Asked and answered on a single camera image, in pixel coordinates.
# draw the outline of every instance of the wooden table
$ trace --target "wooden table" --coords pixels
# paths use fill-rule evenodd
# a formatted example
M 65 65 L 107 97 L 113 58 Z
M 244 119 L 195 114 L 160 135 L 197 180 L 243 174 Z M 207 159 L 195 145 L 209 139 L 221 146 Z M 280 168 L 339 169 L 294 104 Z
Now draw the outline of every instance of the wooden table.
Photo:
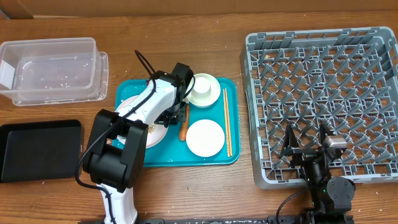
M 171 72 L 175 63 L 195 73 L 228 77 L 238 87 L 242 153 L 230 166 L 145 169 L 134 188 L 141 218 L 267 217 L 297 189 L 261 190 L 254 185 L 248 142 L 248 111 L 239 53 L 252 32 L 388 26 L 398 34 L 398 13 L 311 12 L 223 16 L 101 17 L 0 21 L 0 42 L 62 37 L 93 37 L 109 55 L 109 90 L 104 101 L 16 107 L 0 96 L 0 124 L 78 119 L 85 147 L 95 114 L 112 110 L 118 85 L 147 74 L 134 54 L 140 50 L 155 69 Z M 81 178 L 89 182 L 88 174 Z M 359 185 L 353 200 L 356 223 L 397 223 L 397 184 Z M 298 214 L 309 195 L 289 202 L 282 214 Z M 0 184 L 0 223 L 76 223 L 104 217 L 100 193 L 74 179 Z

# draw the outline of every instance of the white cup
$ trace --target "white cup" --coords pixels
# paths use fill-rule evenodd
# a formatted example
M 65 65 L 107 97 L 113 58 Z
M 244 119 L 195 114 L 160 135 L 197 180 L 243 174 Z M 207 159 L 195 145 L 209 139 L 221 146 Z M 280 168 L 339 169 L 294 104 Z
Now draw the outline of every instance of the white cup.
M 208 98 L 211 95 L 209 80 L 205 77 L 196 78 L 191 95 L 195 98 Z

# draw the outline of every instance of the wooden chopstick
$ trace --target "wooden chopstick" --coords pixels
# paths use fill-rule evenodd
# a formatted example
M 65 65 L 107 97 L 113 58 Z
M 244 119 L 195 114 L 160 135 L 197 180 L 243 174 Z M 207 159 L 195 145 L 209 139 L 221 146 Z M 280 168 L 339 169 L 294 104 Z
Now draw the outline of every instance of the wooden chopstick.
M 231 124 L 229 120 L 229 103 L 228 103 L 228 92 L 223 89 L 224 96 L 224 116 L 225 116 L 225 136 L 226 136 L 226 148 L 228 157 L 232 156 L 232 141 L 231 141 Z

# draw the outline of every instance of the teal placemat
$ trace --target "teal placemat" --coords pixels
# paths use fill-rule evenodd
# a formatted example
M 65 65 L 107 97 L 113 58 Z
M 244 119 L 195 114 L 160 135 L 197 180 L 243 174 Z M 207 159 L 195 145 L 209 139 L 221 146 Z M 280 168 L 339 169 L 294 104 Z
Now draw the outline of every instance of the teal placemat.
M 231 125 L 232 150 L 233 155 L 227 156 L 226 143 L 222 150 L 212 157 L 199 157 L 192 153 L 186 142 L 179 140 L 179 132 L 181 123 L 178 125 L 170 125 L 166 136 L 156 146 L 146 150 L 144 167 L 177 167 L 177 166 L 203 166 L 203 165 L 222 165 L 234 163 L 241 153 L 241 138 L 239 135 L 239 111 L 238 96 L 236 93 L 236 85 L 227 78 L 217 78 L 221 85 L 221 89 L 226 88 L 228 91 L 229 117 Z M 115 109 L 132 96 L 139 95 L 146 88 L 146 80 L 128 80 L 119 85 L 116 92 Z M 224 102 L 221 92 L 218 100 L 207 108 L 197 108 L 190 104 L 189 125 L 201 119 L 210 119 L 217 122 L 225 133 L 224 118 Z M 113 141 L 113 145 L 123 148 L 124 145 L 118 140 Z

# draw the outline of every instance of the dish rack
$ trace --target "dish rack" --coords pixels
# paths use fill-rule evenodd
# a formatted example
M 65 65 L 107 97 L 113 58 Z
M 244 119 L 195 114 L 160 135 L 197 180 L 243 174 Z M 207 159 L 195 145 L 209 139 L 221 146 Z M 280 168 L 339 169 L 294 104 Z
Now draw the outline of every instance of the dish rack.
M 249 34 L 241 68 L 256 185 L 305 185 L 280 154 L 285 128 L 308 149 L 320 146 L 320 123 L 348 143 L 333 176 L 397 181 L 397 47 L 387 27 Z

